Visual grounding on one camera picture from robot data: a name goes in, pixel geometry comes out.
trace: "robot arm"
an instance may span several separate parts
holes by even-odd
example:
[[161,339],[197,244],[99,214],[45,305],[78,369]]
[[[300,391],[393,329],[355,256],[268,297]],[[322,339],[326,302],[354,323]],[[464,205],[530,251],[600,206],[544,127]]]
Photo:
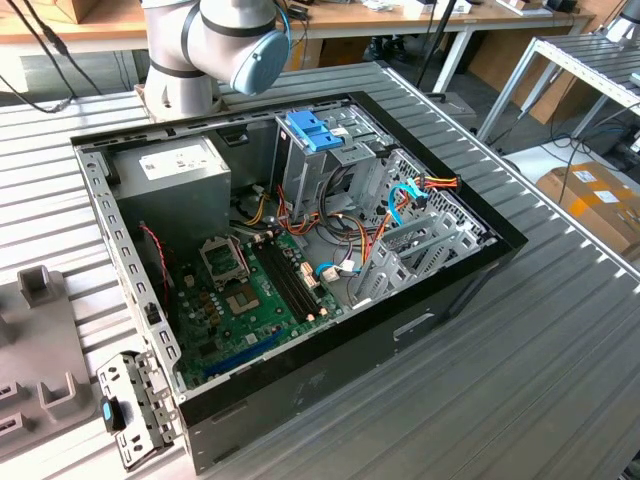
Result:
[[271,0],[143,0],[151,66],[147,108],[160,119],[214,111],[214,83],[264,92],[289,53]]
[[606,36],[624,47],[637,48],[640,37],[640,0],[627,0],[618,16],[606,27]]

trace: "power supply label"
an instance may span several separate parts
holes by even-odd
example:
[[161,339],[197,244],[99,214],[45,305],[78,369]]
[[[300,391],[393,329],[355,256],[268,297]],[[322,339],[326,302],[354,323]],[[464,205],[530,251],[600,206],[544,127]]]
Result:
[[144,155],[140,166],[149,180],[207,168],[211,154],[201,145],[176,148],[166,152]]

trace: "blue drive bracket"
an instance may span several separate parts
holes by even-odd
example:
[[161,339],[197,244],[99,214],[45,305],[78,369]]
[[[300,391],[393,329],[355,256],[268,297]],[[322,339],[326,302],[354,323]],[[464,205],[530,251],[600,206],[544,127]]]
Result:
[[312,152],[328,150],[344,144],[342,138],[333,135],[324,122],[308,110],[288,113],[287,120],[291,123],[293,131],[307,142]]

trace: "green circuit board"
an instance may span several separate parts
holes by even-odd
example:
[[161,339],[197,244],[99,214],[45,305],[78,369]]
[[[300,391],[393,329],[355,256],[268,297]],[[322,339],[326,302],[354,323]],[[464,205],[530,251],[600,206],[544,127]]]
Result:
[[[263,262],[270,263],[274,254],[282,255],[303,284],[300,265],[305,259],[293,239],[283,233],[271,242],[271,248],[274,246],[279,251],[271,251],[268,258],[263,256]],[[199,252],[170,272],[177,290],[170,323],[182,351],[178,369],[190,389],[342,314],[340,305],[322,285],[314,289],[305,285],[322,314],[312,320],[296,315],[278,291],[278,287],[283,289],[280,280],[270,278],[269,265],[256,257],[256,246],[244,243],[239,248],[249,276],[222,288],[214,288]],[[214,275],[236,266],[229,249],[205,255]]]

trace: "sticker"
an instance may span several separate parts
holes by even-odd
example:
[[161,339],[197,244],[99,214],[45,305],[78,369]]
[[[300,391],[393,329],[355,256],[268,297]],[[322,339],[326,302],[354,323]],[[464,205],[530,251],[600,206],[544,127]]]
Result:
[[601,190],[599,192],[593,192],[593,193],[598,195],[600,200],[602,200],[604,203],[618,203],[620,201],[618,200],[618,197],[616,197],[609,190]]
[[149,180],[190,172],[209,166],[210,154],[202,145],[176,148],[167,152],[144,155],[140,166]]
[[334,128],[334,129],[331,130],[331,133],[333,135],[335,135],[336,137],[339,137],[341,135],[348,135],[349,134],[349,132],[347,132],[347,129],[343,128],[343,127]]
[[355,266],[356,262],[354,262],[353,260],[345,260],[340,264],[340,269],[344,270],[345,272],[353,272],[353,267]]
[[586,170],[578,170],[577,172],[573,172],[573,174],[576,177],[578,177],[582,183],[589,183],[589,182],[597,182],[598,181],[598,179],[596,177],[594,177],[591,174],[591,172],[588,172]]

